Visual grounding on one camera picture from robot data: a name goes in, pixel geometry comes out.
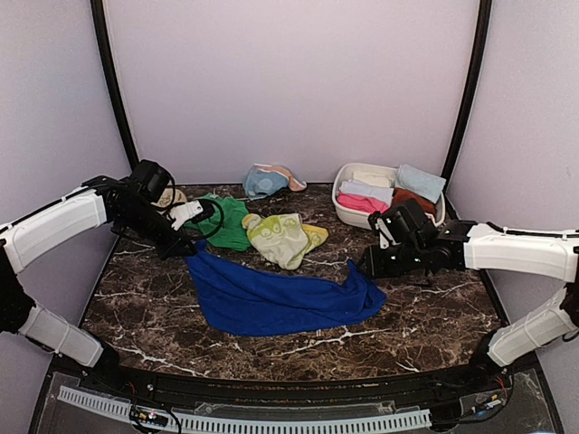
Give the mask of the cream yellow cloth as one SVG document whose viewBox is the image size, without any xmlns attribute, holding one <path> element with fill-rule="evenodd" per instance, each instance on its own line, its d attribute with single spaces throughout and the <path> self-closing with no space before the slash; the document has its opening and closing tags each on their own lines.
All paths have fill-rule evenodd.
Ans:
<svg viewBox="0 0 579 434">
<path fill-rule="evenodd" d="M 328 238 L 327 229 L 304 223 L 299 213 L 265 218 L 250 213 L 242 219 L 242 227 L 253 248 L 285 270 L 297 269 L 304 257 Z"/>
</svg>

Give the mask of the royal blue towel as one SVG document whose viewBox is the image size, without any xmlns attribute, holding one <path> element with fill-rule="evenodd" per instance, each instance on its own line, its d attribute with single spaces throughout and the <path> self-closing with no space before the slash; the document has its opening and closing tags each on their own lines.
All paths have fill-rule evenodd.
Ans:
<svg viewBox="0 0 579 434">
<path fill-rule="evenodd" d="M 364 322 L 386 294 L 347 263 L 345 281 L 286 276 L 250 269 L 206 251 L 185 258 L 209 326 L 231 335 L 264 337 L 313 332 Z"/>
</svg>

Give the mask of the light blue towel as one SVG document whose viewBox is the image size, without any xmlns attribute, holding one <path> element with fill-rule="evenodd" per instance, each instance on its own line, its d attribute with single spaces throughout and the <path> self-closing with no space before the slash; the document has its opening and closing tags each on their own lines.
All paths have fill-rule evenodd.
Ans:
<svg viewBox="0 0 579 434">
<path fill-rule="evenodd" d="M 440 199 L 446 183 L 443 177 L 407 164 L 397 168 L 394 179 L 394 185 L 397 188 L 418 194 L 431 203 L 436 203 Z"/>
</svg>

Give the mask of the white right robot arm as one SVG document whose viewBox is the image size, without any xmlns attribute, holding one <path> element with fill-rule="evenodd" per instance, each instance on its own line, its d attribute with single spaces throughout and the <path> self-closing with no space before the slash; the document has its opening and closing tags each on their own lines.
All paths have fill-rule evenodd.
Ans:
<svg viewBox="0 0 579 434">
<path fill-rule="evenodd" d="M 498 373 L 539 348 L 577 338 L 576 230 L 533 231 L 472 220 L 435 225 L 415 200 L 373 212 L 367 220 L 379 238 L 358 263 L 369 278 L 401 277 L 414 270 L 474 270 L 547 285 L 544 300 L 480 339 L 461 374 L 468 391 L 483 391 Z"/>
</svg>

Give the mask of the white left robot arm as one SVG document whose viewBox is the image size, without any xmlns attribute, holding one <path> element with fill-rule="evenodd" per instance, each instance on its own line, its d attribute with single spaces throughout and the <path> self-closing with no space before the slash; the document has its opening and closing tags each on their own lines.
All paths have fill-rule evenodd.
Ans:
<svg viewBox="0 0 579 434">
<path fill-rule="evenodd" d="M 91 265 L 103 259 L 110 242 L 104 229 L 117 234 L 132 231 L 151 243 L 160 258 L 194 252 L 183 226 L 201 215 L 200 201 L 160 200 L 165 191 L 176 194 L 173 176 L 159 164 L 143 160 L 130 175 L 115 179 L 98 175 L 40 209 L 1 226 L 1 331 L 20 335 L 49 352 L 67 358 L 91 372 L 108 394 L 128 386 L 119 368 L 119 354 L 109 344 L 81 329 L 77 320 L 56 313 L 71 303 L 42 302 L 39 288 L 28 292 L 27 283 L 47 283 L 46 294 L 63 296 L 65 289 L 87 282 L 96 274 Z M 64 289 L 58 289 L 62 283 Z"/>
</svg>

